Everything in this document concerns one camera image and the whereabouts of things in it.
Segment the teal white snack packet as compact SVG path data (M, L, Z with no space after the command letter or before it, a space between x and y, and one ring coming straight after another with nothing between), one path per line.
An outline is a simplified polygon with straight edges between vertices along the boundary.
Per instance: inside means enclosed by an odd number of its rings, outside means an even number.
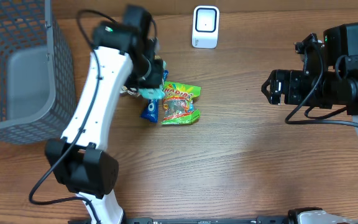
M150 62L150 72L139 81L139 93L148 100L157 97L157 89L159 89L163 80L163 72L166 68L166 62L158 55L160 44L157 38L149 39L145 56Z

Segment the beige clear cookie bag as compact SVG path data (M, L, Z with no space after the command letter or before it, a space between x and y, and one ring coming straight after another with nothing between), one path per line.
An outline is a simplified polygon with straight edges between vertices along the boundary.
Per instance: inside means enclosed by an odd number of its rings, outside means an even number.
M129 96L133 96L133 97L139 97L140 93L139 90L137 88L128 88L126 86L122 86L119 93L121 95L129 95Z

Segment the blue Oreo cookie pack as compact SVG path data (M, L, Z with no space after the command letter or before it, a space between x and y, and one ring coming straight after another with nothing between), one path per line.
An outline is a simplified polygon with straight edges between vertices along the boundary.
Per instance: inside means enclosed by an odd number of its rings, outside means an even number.
M165 96L163 85L168 77L168 74L169 71L164 70L162 84L159 89L157 89L157 97L155 99L148 100L146 107L140 115L141 118L147 119L152 123L158 123L159 101Z

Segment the green Haribo gummy bag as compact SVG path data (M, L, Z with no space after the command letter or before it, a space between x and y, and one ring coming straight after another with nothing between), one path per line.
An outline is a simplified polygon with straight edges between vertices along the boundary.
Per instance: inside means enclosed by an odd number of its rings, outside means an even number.
M163 91L163 125L193 124L200 118L201 113L195 108L193 99L200 96L201 87L165 82Z

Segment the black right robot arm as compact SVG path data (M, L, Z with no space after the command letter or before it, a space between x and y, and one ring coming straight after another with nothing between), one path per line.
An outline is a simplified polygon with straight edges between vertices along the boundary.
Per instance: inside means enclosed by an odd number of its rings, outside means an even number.
M261 91L272 105L294 109L287 124L334 124L355 128L358 136L358 22L311 33L296 42L302 70L273 70Z

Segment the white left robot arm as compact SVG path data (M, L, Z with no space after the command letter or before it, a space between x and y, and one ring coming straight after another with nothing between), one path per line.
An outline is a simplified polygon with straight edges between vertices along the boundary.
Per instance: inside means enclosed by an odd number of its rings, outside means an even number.
M114 185L119 164L107 152L109 129L119 97L131 91L146 99L163 97L165 62L157 55L157 26L140 6L126 7L121 22L109 16L86 38L88 76L71 121L59 139L50 139L48 173L82 201L90 223L123 223Z

